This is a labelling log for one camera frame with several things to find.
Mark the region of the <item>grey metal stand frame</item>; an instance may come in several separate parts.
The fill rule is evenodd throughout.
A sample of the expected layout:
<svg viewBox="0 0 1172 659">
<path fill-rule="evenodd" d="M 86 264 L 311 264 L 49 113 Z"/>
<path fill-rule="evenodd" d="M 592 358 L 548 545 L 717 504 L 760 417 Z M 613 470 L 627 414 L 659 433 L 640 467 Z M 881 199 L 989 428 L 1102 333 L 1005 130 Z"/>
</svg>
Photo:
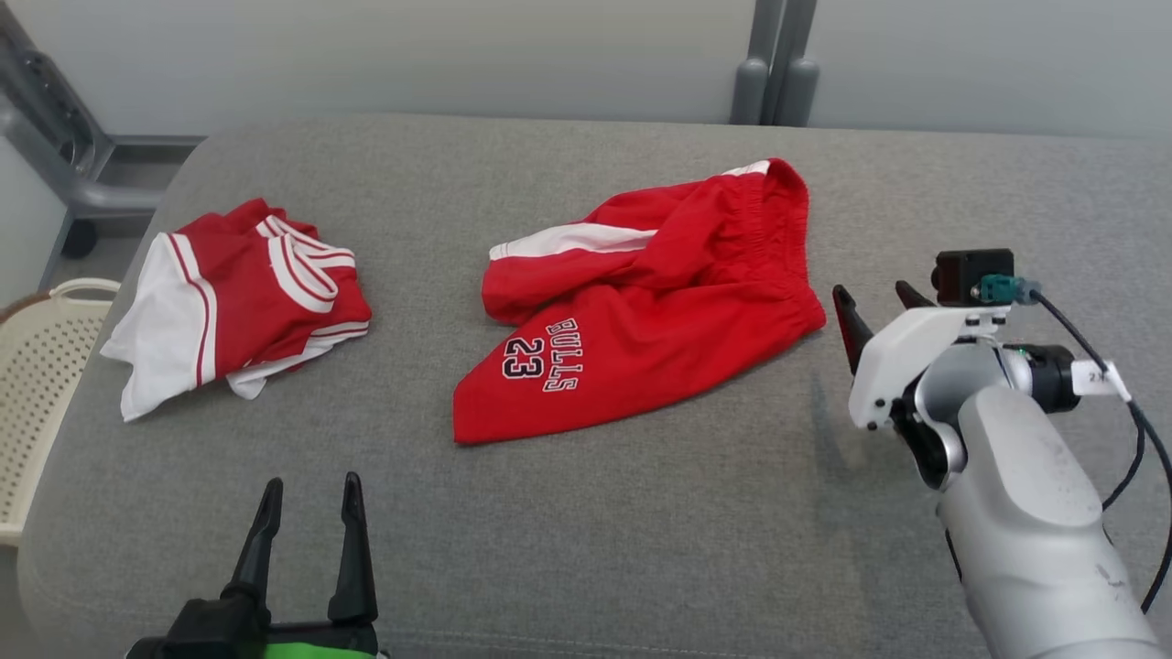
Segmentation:
<svg viewBox="0 0 1172 659">
<path fill-rule="evenodd" d="M 0 0 L 0 138 L 80 220 L 146 220 L 199 136 L 113 136 Z"/>
</svg>

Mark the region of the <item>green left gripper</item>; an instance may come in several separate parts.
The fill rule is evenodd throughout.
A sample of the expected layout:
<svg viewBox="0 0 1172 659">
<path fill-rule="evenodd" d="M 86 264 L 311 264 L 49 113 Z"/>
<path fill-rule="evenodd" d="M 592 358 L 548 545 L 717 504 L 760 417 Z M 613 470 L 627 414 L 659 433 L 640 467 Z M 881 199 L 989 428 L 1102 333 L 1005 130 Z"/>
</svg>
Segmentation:
<svg viewBox="0 0 1172 659">
<path fill-rule="evenodd" d="M 270 559 L 282 517 L 280 477 L 266 484 L 226 587 L 225 598 L 246 595 L 266 605 Z M 275 625 L 267 631 L 261 659 L 390 659 L 370 625 L 379 617 L 370 542 L 364 511 L 363 481 L 348 473 L 341 502 L 345 526 L 336 587 L 328 603 L 335 625 Z"/>
</svg>

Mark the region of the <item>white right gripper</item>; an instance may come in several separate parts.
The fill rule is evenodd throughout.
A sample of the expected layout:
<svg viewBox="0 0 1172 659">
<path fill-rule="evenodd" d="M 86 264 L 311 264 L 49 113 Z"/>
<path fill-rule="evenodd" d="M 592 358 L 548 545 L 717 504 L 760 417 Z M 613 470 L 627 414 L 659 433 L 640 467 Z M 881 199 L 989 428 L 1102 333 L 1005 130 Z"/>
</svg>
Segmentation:
<svg viewBox="0 0 1172 659">
<path fill-rule="evenodd" d="M 847 409 L 856 427 L 892 426 L 905 396 L 925 423 L 945 423 L 984 387 L 1011 387 L 1010 359 L 997 340 L 1008 306 L 936 306 L 906 280 L 895 281 L 895 292 L 906 311 L 875 333 L 845 286 L 831 292 L 853 376 Z"/>
</svg>

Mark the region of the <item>red and white jersey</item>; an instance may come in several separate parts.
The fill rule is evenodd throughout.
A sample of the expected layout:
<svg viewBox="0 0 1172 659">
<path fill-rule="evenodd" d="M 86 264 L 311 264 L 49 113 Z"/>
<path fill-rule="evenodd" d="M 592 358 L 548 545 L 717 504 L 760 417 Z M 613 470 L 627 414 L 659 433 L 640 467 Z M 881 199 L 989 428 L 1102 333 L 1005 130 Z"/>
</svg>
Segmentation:
<svg viewBox="0 0 1172 659">
<path fill-rule="evenodd" d="M 254 199 L 155 236 L 100 352 L 131 368 L 120 400 L 131 422 L 214 381 L 253 400 L 273 375 L 364 337 L 372 317 L 354 252 Z"/>
</svg>

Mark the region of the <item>grey partition foot post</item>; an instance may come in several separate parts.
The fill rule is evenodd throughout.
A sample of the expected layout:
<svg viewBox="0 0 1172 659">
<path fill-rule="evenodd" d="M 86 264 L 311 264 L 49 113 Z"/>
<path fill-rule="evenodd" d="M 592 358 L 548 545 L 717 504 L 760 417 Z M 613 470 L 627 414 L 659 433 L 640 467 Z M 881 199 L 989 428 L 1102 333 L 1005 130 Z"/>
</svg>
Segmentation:
<svg viewBox="0 0 1172 659">
<path fill-rule="evenodd" d="M 759 125 L 788 0 L 756 0 L 747 55 L 737 64 L 729 124 Z"/>
<path fill-rule="evenodd" d="M 808 125 L 820 69 L 808 56 L 818 0 L 784 0 L 766 75 L 762 125 Z"/>
</svg>

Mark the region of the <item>cream perforated laundry basket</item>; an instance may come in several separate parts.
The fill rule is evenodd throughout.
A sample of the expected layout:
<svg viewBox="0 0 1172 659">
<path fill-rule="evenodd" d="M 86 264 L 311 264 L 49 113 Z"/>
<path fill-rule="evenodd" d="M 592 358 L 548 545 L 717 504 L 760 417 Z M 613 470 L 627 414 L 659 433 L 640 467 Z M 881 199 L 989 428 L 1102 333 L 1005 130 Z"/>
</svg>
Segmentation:
<svg viewBox="0 0 1172 659">
<path fill-rule="evenodd" d="M 77 278 L 0 312 L 0 546 L 21 546 L 45 462 L 120 284 Z"/>
</svg>

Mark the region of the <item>red Bulls 23 shorts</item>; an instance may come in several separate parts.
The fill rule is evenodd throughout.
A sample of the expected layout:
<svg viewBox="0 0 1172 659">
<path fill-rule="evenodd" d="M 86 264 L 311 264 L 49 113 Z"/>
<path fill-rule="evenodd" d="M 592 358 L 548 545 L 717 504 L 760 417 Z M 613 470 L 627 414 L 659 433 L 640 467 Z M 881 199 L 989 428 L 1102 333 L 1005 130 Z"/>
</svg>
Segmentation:
<svg viewBox="0 0 1172 659">
<path fill-rule="evenodd" d="M 499 243 L 485 313 L 511 334 L 456 385 L 457 444 L 590 428 L 703 394 L 823 330 L 808 184 L 769 158 L 619 193 Z"/>
</svg>

